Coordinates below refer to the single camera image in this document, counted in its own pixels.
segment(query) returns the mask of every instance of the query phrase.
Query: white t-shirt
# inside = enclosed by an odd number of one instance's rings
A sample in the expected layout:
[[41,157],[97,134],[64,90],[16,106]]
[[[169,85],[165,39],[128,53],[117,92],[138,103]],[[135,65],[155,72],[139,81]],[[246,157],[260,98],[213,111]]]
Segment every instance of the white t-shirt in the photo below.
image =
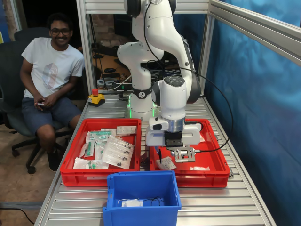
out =
[[[64,51],[57,51],[51,46],[51,38],[35,38],[22,56],[33,64],[32,81],[43,97],[57,92],[70,76],[82,76],[85,67],[81,52],[70,45]],[[27,89],[24,97],[33,98]]]

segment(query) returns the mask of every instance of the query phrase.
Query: red plastic crate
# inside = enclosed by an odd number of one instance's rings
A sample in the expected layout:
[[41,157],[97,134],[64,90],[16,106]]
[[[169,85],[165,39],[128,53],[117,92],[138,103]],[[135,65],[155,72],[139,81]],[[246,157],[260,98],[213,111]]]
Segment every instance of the red plastic crate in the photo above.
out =
[[[219,148],[215,134],[207,119],[187,119],[186,121],[197,121],[203,124],[200,132],[205,142],[199,145],[192,145],[196,150],[214,150]],[[174,169],[178,187],[226,187],[230,169],[222,154],[221,149],[214,152],[197,153],[195,162],[175,162],[171,152],[166,147],[161,149],[162,158],[171,157],[176,165]],[[156,164],[159,156],[154,147],[150,147],[150,170],[160,170]],[[209,171],[190,171],[190,167],[210,167]]]
[[[116,129],[117,126],[136,126],[137,134],[123,137],[131,144],[135,142],[130,169],[123,169],[109,165],[109,169],[73,169],[74,160],[79,157],[80,150],[85,143],[88,131],[100,129]],[[141,153],[141,120],[140,119],[85,119],[83,120],[72,145],[61,166],[61,175],[65,186],[107,186],[107,176],[118,172],[140,170]]]

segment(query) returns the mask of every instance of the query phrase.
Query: eyeglasses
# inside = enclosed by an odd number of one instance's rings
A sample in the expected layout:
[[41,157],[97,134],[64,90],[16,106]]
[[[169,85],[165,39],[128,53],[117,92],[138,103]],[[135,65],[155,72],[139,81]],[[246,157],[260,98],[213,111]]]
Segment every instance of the eyeglasses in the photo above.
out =
[[63,35],[68,35],[70,33],[70,30],[67,28],[63,28],[61,30],[54,28],[51,30],[53,35],[59,35],[60,33],[62,33]]

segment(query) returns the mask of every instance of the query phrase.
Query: denim shorts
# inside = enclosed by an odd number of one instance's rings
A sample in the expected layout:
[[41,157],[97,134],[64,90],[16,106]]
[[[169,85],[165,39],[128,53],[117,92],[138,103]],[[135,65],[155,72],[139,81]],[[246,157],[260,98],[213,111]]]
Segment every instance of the denim shorts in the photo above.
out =
[[53,120],[68,127],[69,122],[80,115],[81,111],[66,97],[60,98],[51,108],[43,111],[34,107],[33,98],[23,98],[22,113],[30,132],[36,134],[44,125],[53,126]]

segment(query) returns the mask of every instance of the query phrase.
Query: red button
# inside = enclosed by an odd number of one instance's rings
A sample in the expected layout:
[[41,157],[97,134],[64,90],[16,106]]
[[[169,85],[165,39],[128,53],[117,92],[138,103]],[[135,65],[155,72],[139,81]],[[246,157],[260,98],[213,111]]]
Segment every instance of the red button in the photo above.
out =
[[95,96],[95,97],[98,96],[98,89],[93,89],[92,90],[92,95]]

